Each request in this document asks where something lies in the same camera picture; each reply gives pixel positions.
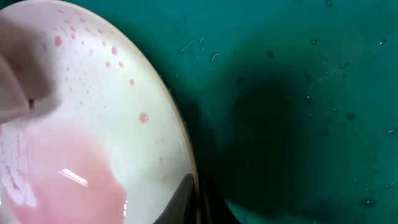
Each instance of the pink droplet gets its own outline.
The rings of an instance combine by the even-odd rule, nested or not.
[[[62,38],[60,36],[55,36],[55,46],[59,47],[62,45]]]
[[[143,124],[145,124],[146,122],[148,122],[148,115],[146,113],[141,113],[139,115],[139,121]]]
[[[115,47],[115,46],[112,47],[112,54],[113,55],[117,55],[118,54],[118,48],[117,47]]]
[[[43,42],[42,42],[42,47],[43,47],[43,50],[44,50],[44,51],[47,50],[47,45],[46,45],[45,43],[43,43]]]

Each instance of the teal surface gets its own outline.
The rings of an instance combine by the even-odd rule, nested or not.
[[[398,1],[72,2],[151,61],[242,223],[398,223]]]

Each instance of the liquid droplet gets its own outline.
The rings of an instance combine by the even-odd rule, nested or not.
[[[348,67],[349,66],[349,62],[346,62],[346,63],[342,63],[341,65],[340,65],[340,68],[341,69],[344,69],[344,68],[346,68],[346,67]]]
[[[141,113],[140,115],[139,115],[139,121],[142,123],[142,124],[145,124],[146,122],[148,122],[148,115],[146,114],[146,113]]]
[[[306,104],[312,104],[312,98],[310,96],[305,97],[305,103]]]
[[[267,52],[267,56],[268,56],[269,58],[274,57],[274,52],[271,51],[271,50],[269,50],[269,51]]]
[[[55,36],[55,46],[59,47],[62,45],[62,38],[60,36]]]
[[[325,0],[326,7],[333,7],[333,0]]]
[[[356,115],[355,115],[354,113],[352,113],[352,112],[349,112],[349,113],[346,113],[346,117],[347,117],[347,119],[349,119],[350,121],[353,121],[353,120],[355,120]]]
[[[118,54],[118,48],[117,47],[115,47],[115,46],[112,47],[112,54],[113,55],[117,55]]]
[[[211,53],[210,56],[209,56],[210,63],[214,62],[215,59],[217,58],[217,56],[219,56],[218,53],[216,53],[216,52]]]
[[[317,43],[318,43],[318,40],[317,40],[317,39],[312,39],[312,40],[311,40],[311,44],[312,44],[312,45],[316,45]]]
[[[372,197],[365,197],[359,201],[359,206],[363,208],[373,208],[377,205],[376,199]]]
[[[387,39],[382,39],[381,41],[380,41],[380,45],[385,45],[387,43]]]

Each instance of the white bowl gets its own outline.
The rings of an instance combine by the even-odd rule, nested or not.
[[[76,5],[0,11],[0,54],[34,110],[0,127],[0,223],[153,223],[197,171],[181,116],[137,47]]]

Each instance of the dark object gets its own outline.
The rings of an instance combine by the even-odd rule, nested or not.
[[[203,224],[240,224],[229,210],[224,199],[210,179],[200,182],[201,223]],[[193,224],[197,222],[198,203],[193,184],[193,175],[182,179],[165,210],[154,224]]]
[[[352,112],[349,112],[349,113],[346,114],[346,117],[347,117],[347,119],[349,119],[350,121],[353,121],[353,120],[355,120],[356,115],[355,115],[354,113],[352,113]]]
[[[341,65],[340,65],[340,68],[341,69],[344,69],[344,68],[346,68],[346,67],[348,67],[349,66],[349,62],[346,62],[346,63],[342,63]]]
[[[376,199],[372,197],[365,197],[359,201],[359,206],[364,208],[373,208],[377,205]]]
[[[35,109],[35,100],[34,99],[29,99],[29,109],[30,110]]]
[[[274,56],[274,52],[271,51],[271,50],[269,50],[268,53],[267,53],[267,56],[268,56],[269,58],[272,58],[272,57]]]
[[[333,0],[325,0],[326,7],[333,7]]]
[[[312,40],[311,40],[311,44],[312,44],[312,45],[316,45],[317,43],[318,43],[318,40],[317,40],[317,39],[312,39]]]

